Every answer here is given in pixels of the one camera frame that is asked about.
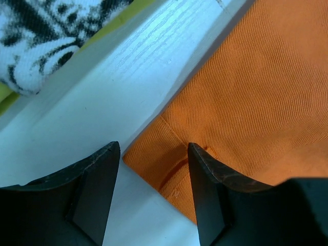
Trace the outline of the newspaper print yellow folded trousers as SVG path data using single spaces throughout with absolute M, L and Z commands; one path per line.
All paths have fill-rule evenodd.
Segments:
M 116 29 L 149 1 L 1 1 L 1 112 L 38 94 L 81 47 Z

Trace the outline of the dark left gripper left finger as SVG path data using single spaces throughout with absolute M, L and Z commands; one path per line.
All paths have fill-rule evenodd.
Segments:
M 1 245 L 102 245 L 120 160 L 113 141 L 26 185 L 1 188 Z

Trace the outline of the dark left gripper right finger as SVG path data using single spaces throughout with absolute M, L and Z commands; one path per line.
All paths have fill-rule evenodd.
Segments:
M 327 245 L 327 179 L 271 186 L 188 146 L 201 245 Z

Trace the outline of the orange trousers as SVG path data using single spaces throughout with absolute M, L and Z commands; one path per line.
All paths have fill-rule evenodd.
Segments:
M 196 221 L 187 146 L 276 185 L 327 176 L 327 1 L 256 1 L 124 155 Z

